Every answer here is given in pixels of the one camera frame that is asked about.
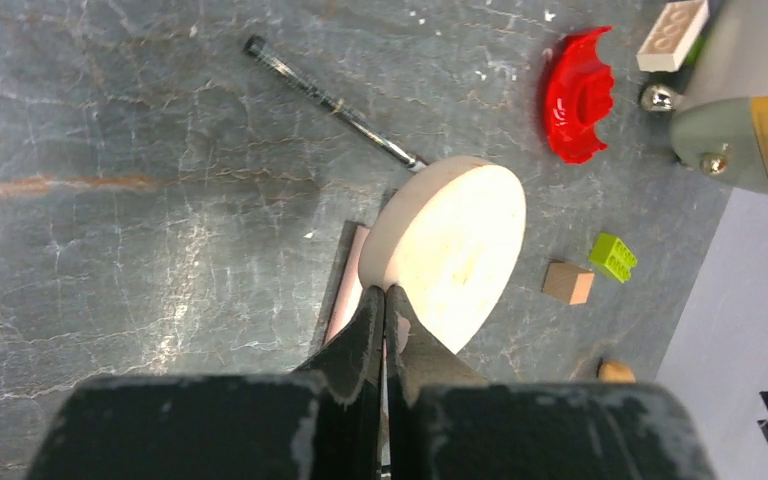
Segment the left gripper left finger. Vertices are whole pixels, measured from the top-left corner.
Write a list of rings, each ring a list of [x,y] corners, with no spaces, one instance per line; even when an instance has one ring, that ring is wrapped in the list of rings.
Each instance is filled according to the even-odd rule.
[[[369,479],[385,295],[283,374],[98,376],[61,407],[32,479]]]

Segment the round drawer organizer box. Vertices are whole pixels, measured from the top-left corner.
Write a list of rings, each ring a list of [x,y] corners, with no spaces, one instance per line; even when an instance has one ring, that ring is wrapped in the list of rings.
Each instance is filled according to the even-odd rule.
[[[649,74],[640,107],[668,113],[686,168],[768,195],[768,1],[707,1],[710,16],[681,68]]]

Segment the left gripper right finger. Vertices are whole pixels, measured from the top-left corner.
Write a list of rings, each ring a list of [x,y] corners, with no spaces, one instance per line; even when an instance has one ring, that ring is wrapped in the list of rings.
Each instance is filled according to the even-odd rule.
[[[687,410],[647,383],[493,383],[386,294],[396,479],[711,479]]]

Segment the round pink powder compact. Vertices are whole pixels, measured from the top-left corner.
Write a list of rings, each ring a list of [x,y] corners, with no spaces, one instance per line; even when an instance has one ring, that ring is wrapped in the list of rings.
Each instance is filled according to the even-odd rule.
[[[451,352],[476,335],[519,258],[526,196],[508,168],[473,156],[425,167],[381,210],[359,256],[365,288],[401,287]]]

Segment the red plastic arch toy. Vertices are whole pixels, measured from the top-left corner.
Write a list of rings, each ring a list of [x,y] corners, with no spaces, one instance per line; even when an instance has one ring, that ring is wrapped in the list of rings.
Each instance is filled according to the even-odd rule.
[[[615,79],[598,43],[612,30],[599,26],[565,37],[553,60],[542,119],[550,149],[566,164],[584,164],[608,148],[596,125],[612,111]]]

